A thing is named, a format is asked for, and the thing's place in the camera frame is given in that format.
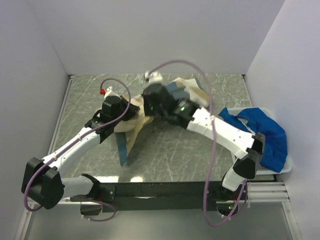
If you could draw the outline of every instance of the black joint actuator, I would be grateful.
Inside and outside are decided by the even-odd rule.
[[[123,96],[107,96],[102,103],[102,108],[98,110],[93,115],[93,118],[90,119],[84,126],[86,128],[94,129],[110,121],[113,121],[124,113],[127,106],[128,101]],[[114,133],[115,126],[120,121],[128,121],[132,119],[139,110],[140,107],[130,104],[127,112],[121,119],[98,129],[96,133],[100,135],[100,143],[102,143],[104,140],[107,139],[107,137]]]
[[[31,177],[43,165],[44,163],[35,157],[27,162],[21,187],[22,193],[25,193]],[[28,197],[45,209],[52,209],[63,197],[64,188],[60,173],[56,169],[47,166],[32,182]]]
[[[143,107],[146,116],[163,118],[172,125],[184,129],[193,119],[193,114],[200,106],[189,99],[175,100],[166,86],[160,83],[149,85],[143,91]]]
[[[92,198],[92,199],[96,199],[96,198],[100,197],[100,182],[99,182],[99,180],[89,174],[86,174],[86,173],[81,174],[81,176],[84,176],[84,177],[90,179],[91,182],[93,183],[93,186],[92,186],[90,192],[86,195],[86,197]]]
[[[154,83],[147,86],[143,93],[143,107],[146,116],[162,117],[177,105],[177,101],[168,92],[166,86]]]
[[[254,179],[256,177],[256,172],[265,150],[266,136],[258,132],[252,137],[254,142],[251,148],[247,148],[248,154],[242,159],[237,159],[233,165],[234,172],[246,179]]]

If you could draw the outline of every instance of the gray floor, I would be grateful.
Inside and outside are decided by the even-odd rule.
[[[217,212],[210,220],[221,222]],[[107,217],[104,213],[99,218]],[[26,240],[291,240],[282,204],[252,203],[225,225],[207,225],[199,210],[121,211],[107,222],[81,219],[78,205],[32,215]]]
[[[118,78],[128,85],[131,94],[141,94],[142,76],[137,74],[76,75],[72,80],[68,98],[56,136],[55,149],[74,137],[84,124],[100,109],[103,97],[100,83],[107,77]],[[198,74],[164,74],[164,83],[181,77],[197,77],[208,91],[208,84]],[[213,90],[214,114],[224,108],[251,107],[251,101],[240,74],[208,74]],[[126,94],[124,88],[114,82],[115,92]],[[177,126],[154,120],[139,133],[127,163],[121,167],[115,137],[112,135],[101,145],[90,150],[65,177],[77,177],[87,173],[103,182],[178,182],[204,181],[208,174],[212,141]],[[219,181],[233,164],[231,153],[218,145],[211,180]],[[273,180],[272,176],[258,176],[257,180]]]

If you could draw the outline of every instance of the tan fabric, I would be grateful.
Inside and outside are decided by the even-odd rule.
[[[183,79],[177,78],[173,82],[176,83],[178,88],[183,88],[185,92],[189,93],[190,100],[199,104],[202,107],[207,107],[210,102],[210,98],[206,92],[201,90],[198,86],[197,81],[193,79]],[[151,123],[153,121],[153,117],[145,116],[144,111],[144,100],[141,95],[138,95],[131,99],[131,103],[140,107],[138,114],[129,121],[121,121],[118,125],[114,128],[115,133],[123,133],[125,132],[126,135],[126,149],[127,155],[131,151],[135,141],[137,139],[138,133],[143,128],[144,125]]]

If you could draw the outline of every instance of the beige cloth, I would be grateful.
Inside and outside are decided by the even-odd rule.
[[[177,90],[178,92],[180,92],[180,94],[181,92],[185,92],[186,93],[185,95],[187,98],[189,97],[191,101],[199,104],[201,107],[207,107],[209,105],[210,97],[205,91],[201,89],[201,86],[199,86],[198,84],[199,82],[194,78],[183,79],[179,77],[172,82],[174,82],[176,85],[173,85],[175,89],[171,91],[171,93],[176,93]],[[140,130],[143,128],[144,125],[151,123],[154,119],[152,116],[145,116],[144,100],[141,95],[138,95],[132,98],[131,103],[133,105],[140,107],[140,110],[137,113],[137,115],[131,120],[121,121],[114,128],[114,132],[117,138],[117,145],[118,145],[119,158],[120,158],[121,165],[125,163],[128,154],[130,153],[132,147],[135,144],[135,141],[138,137],[138,133],[140,132]]]

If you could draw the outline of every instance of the white plastic housing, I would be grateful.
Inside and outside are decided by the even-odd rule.
[[[197,109],[192,117],[194,120],[189,122],[187,129],[213,140],[212,121],[208,110],[204,107]],[[239,159],[248,154],[247,148],[251,148],[254,143],[251,133],[242,131],[217,117],[214,117],[214,126],[218,144],[227,148]]]
[[[245,178],[239,176],[231,167],[229,171],[226,172],[224,179],[222,181],[222,187],[229,189],[230,191],[234,192],[238,189],[239,185],[244,182]]]
[[[87,195],[94,185],[94,183],[85,176],[62,178],[61,181],[64,185],[63,199],[77,195]]]
[[[59,152],[65,149],[68,145],[70,145],[74,140],[79,138],[84,133],[90,131],[91,128],[83,127],[81,131],[70,141],[68,141],[65,145],[59,148],[57,151],[52,154],[45,156],[43,158],[43,162],[46,163],[53,157],[55,157]],[[88,136],[83,138],[80,142],[70,148],[67,152],[65,152],[62,156],[60,156],[56,161],[51,163],[49,166],[51,168],[57,167],[57,170],[60,172],[61,178],[68,172],[73,164],[80,159],[82,155],[88,152],[90,149],[98,146],[100,144],[100,136],[96,134],[96,132],[90,133]]]

